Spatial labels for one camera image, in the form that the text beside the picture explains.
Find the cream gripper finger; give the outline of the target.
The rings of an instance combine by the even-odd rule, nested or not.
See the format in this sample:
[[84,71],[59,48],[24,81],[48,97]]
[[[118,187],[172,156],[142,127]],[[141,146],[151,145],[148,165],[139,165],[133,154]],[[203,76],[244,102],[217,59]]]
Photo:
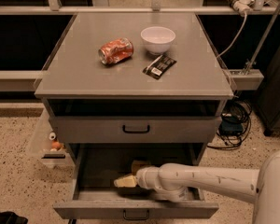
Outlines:
[[114,181],[117,188],[134,188],[137,186],[137,181],[134,175],[122,176]]

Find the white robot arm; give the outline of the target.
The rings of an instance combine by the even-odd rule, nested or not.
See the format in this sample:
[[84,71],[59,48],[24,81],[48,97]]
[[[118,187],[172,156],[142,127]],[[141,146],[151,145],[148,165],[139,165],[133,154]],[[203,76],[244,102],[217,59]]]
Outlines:
[[114,181],[117,188],[153,189],[180,203],[187,188],[210,191],[254,205],[253,224],[280,224],[280,150],[258,169],[234,169],[165,163],[142,166]]

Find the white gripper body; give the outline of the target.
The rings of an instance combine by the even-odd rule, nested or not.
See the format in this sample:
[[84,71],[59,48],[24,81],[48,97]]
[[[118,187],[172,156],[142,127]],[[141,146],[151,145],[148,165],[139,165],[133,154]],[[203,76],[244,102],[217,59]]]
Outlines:
[[143,189],[158,189],[160,187],[159,168],[148,166],[136,173],[137,184]]

